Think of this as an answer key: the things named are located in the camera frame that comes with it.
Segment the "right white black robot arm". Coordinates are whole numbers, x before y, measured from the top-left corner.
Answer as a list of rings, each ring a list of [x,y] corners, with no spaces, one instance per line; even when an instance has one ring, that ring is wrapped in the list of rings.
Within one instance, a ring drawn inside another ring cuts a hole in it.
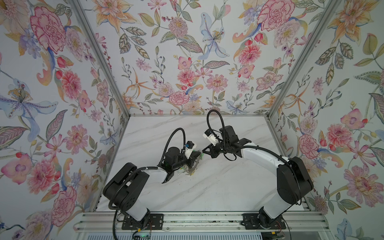
[[[231,126],[221,128],[220,134],[221,138],[213,130],[205,131],[203,137],[210,144],[203,149],[204,154],[213,159],[220,154],[232,154],[253,161],[277,178],[273,197],[249,220],[250,224],[263,229],[272,227],[283,213],[300,204],[302,198],[314,189],[313,181],[301,158],[282,157],[248,139],[239,139]]]

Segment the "large metal keyring with keys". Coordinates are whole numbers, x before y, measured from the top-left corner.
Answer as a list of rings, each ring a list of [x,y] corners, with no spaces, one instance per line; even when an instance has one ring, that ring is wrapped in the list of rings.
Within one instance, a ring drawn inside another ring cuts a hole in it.
[[[203,156],[204,156],[204,153],[202,152],[201,157],[195,162],[194,166],[191,169],[189,169],[187,166],[181,167],[182,173],[184,173],[188,176],[192,176],[195,173],[195,171],[197,170],[200,161],[203,159]]]

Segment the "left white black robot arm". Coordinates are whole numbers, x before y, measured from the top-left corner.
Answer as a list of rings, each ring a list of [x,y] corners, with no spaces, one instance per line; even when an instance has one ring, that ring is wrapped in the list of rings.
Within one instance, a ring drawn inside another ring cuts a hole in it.
[[[123,214],[133,229],[147,227],[151,211],[139,201],[144,187],[168,183],[180,168],[194,167],[201,154],[190,146],[181,150],[171,147],[162,156],[158,167],[138,168],[133,163],[125,164],[103,189],[103,195],[109,200],[109,209]]]

